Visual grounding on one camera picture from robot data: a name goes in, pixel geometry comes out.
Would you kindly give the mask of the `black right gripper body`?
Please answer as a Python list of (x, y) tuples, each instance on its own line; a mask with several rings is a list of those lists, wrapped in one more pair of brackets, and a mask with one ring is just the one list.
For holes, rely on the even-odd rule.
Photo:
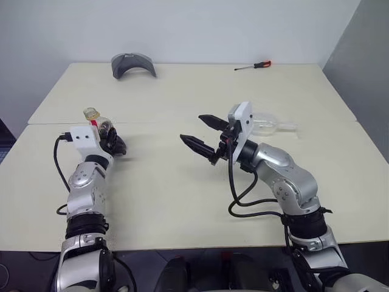
[(236, 140), (240, 134), (240, 121), (234, 121), (228, 125), (228, 127), (222, 131), (220, 135), (220, 141), (216, 152), (219, 159), (223, 159), (232, 162), (233, 151), (236, 147)]

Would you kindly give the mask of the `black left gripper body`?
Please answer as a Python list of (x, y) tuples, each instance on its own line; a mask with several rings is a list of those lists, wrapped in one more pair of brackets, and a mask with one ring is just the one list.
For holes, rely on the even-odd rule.
[(127, 151), (126, 144), (118, 135), (102, 139), (102, 149), (112, 156), (126, 155)]

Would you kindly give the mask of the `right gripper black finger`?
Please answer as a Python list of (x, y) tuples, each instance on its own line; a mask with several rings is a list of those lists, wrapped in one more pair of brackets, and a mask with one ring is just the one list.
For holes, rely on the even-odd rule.
[(206, 145), (204, 141), (186, 134), (180, 134), (180, 138), (183, 143), (195, 153), (207, 158), (210, 162), (218, 161), (218, 157), (216, 155), (215, 150), (210, 146)]
[(199, 115), (198, 118), (202, 120), (208, 127), (217, 130), (224, 131), (229, 123), (211, 114)]

